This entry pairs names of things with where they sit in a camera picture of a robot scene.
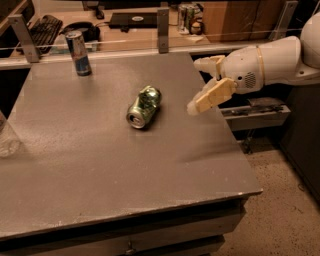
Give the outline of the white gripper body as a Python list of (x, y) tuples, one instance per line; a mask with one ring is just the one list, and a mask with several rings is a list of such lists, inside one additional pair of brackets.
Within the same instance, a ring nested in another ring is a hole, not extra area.
[(221, 76), (236, 83), (236, 93), (256, 92), (263, 87), (262, 57), (257, 46), (230, 53), (223, 61)]

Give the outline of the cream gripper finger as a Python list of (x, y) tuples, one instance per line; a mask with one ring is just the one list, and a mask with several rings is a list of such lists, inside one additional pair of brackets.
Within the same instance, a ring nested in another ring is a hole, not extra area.
[(193, 64), (198, 71), (210, 74), (213, 78), (220, 80), (223, 78), (222, 64), (224, 59), (225, 55), (215, 55), (196, 59)]
[(195, 116), (230, 100), (236, 88), (236, 83), (230, 78), (212, 78), (187, 104), (187, 113)]

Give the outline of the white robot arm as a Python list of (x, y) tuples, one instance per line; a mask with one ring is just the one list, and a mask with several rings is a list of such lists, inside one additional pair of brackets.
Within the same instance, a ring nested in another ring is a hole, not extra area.
[(320, 13), (303, 26), (301, 35), (289, 36), (228, 55), (194, 61), (194, 67), (211, 79), (187, 105), (187, 113), (198, 115), (231, 99), (272, 84), (293, 86), (320, 82)]

